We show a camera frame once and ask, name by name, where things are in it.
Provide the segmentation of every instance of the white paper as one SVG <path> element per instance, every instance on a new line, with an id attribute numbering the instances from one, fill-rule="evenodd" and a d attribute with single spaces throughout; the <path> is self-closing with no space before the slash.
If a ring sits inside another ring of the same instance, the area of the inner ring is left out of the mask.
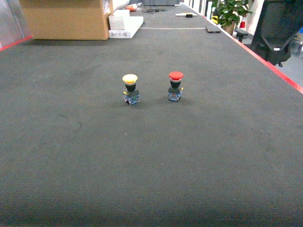
<path id="1" fill-rule="evenodd" d="M 110 13 L 109 0 L 103 0 L 104 14 Z"/>

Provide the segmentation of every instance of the chair backrest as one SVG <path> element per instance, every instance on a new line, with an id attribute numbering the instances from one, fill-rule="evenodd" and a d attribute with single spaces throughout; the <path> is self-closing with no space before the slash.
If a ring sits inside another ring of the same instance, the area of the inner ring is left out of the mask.
<path id="1" fill-rule="evenodd" d="M 265 0 L 250 48 L 274 65 L 286 61 L 302 26 L 303 0 Z"/>

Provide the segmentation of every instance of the green leaves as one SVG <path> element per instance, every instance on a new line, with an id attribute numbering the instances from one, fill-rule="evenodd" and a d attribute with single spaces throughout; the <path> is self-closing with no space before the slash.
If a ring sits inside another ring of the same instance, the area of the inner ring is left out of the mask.
<path id="1" fill-rule="evenodd" d="M 212 7 L 217 6 L 218 0 L 213 0 Z M 220 5 L 218 10 L 219 24 L 224 26 L 229 26 L 232 21 L 237 24 L 240 22 L 240 16 L 244 16 L 247 13 L 252 13 L 248 11 L 248 0 L 220 0 Z"/>

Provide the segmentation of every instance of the plant pot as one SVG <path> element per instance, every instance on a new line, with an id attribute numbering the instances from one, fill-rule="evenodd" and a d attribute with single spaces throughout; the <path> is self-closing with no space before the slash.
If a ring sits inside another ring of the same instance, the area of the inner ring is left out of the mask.
<path id="1" fill-rule="evenodd" d="M 229 26 L 224 26 L 222 29 L 230 35 L 233 35 L 233 31 L 235 30 L 236 22 L 232 21 L 232 24 Z"/>

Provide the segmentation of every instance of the table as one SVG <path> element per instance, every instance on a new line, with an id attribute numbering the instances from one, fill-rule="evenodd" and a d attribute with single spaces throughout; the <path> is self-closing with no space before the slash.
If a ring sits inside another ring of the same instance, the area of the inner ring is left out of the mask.
<path id="1" fill-rule="evenodd" d="M 302 224 L 302 94 L 203 17 L 176 17 L 186 6 L 161 9 L 135 13 L 130 40 L 0 53 L 0 224 Z"/>

